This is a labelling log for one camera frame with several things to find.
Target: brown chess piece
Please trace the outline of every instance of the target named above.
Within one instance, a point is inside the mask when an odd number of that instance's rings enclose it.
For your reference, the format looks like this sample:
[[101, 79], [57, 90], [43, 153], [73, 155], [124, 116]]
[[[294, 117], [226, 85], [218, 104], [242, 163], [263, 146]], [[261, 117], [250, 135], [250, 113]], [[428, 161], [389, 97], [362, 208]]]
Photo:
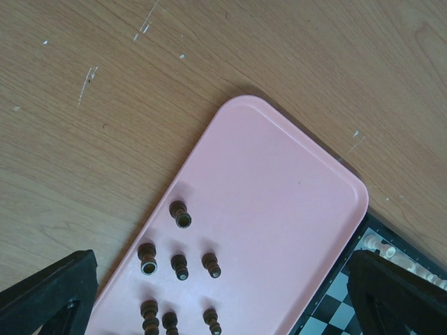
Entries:
[[180, 281], [185, 281], [188, 279], [189, 273], [188, 268], [186, 267], [188, 262], [186, 261], [184, 255], [179, 254], [172, 257], [170, 260], [170, 265]]
[[159, 335], [159, 319], [156, 314], [159, 312], [159, 305], [155, 300], [148, 300], [142, 303], [140, 307], [141, 316], [145, 319], [142, 323], [142, 328], [145, 335]]
[[155, 260], [156, 249], [152, 243], [144, 243], [138, 247], [138, 258], [141, 260], [141, 272], [150, 276], [157, 270]]
[[212, 278], [220, 277], [222, 271], [220, 266], [217, 264], [217, 257], [213, 253], [207, 253], [202, 257], [202, 265]]
[[214, 308], [210, 308], [203, 313], [203, 320], [210, 326], [211, 335], [221, 335], [222, 328], [217, 322], [217, 313]]
[[177, 315], [174, 312], [167, 312], [161, 319], [163, 327], [166, 329], [166, 335], [179, 335], [177, 329]]
[[192, 218], [183, 201], [177, 200], [170, 204], [169, 213], [180, 228], [188, 228], [191, 225]]

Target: wood grain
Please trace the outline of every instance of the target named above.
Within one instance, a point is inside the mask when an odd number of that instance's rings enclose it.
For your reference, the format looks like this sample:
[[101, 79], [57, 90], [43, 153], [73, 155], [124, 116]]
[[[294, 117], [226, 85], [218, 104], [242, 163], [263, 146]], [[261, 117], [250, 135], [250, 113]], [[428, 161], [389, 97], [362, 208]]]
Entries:
[[239, 94], [340, 155], [447, 265], [445, 1], [155, 3], [1, 2], [0, 290], [88, 248], [103, 285]]

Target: chess pawn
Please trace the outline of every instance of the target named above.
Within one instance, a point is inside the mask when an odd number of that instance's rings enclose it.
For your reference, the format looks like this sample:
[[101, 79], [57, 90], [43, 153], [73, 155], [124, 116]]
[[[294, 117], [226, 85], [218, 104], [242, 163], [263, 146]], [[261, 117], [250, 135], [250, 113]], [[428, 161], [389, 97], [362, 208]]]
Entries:
[[396, 248], [390, 244], [382, 244], [381, 240], [376, 235], [368, 235], [363, 240], [363, 244], [368, 249], [379, 250], [380, 256], [384, 258], [391, 258], [396, 254]]
[[188, 209], [183, 201], [174, 201], [169, 206], [169, 213], [175, 219], [175, 223], [179, 228], [188, 228], [191, 225], [192, 218], [188, 214]]
[[416, 268], [414, 269], [414, 273], [419, 277], [425, 279], [426, 281], [430, 281], [433, 278], [433, 274], [428, 271], [423, 266], [416, 264]]
[[144, 243], [138, 247], [138, 258], [141, 260], [141, 272], [147, 276], [154, 274], [157, 270], [155, 260], [156, 249], [152, 243]]
[[156, 314], [159, 312], [159, 306], [155, 300], [145, 301], [140, 307], [141, 316], [145, 319], [142, 328], [145, 335], [159, 335], [159, 319]]
[[222, 270], [217, 264], [217, 257], [213, 253], [207, 253], [202, 257], [202, 265], [206, 270], [208, 270], [208, 273], [210, 274], [211, 278], [218, 278], [220, 277]]
[[203, 320], [205, 323], [210, 326], [211, 335], [221, 335], [222, 328], [221, 325], [217, 322], [217, 313], [216, 310], [210, 308], [203, 313]]
[[161, 319], [164, 329], [166, 329], [166, 335], [179, 335], [177, 329], [177, 316], [174, 312], [167, 312]]
[[410, 272], [415, 272], [416, 270], [416, 263], [410, 260], [403, 253], [396, 253], [394, 256], [391, 257], [390, 261]]

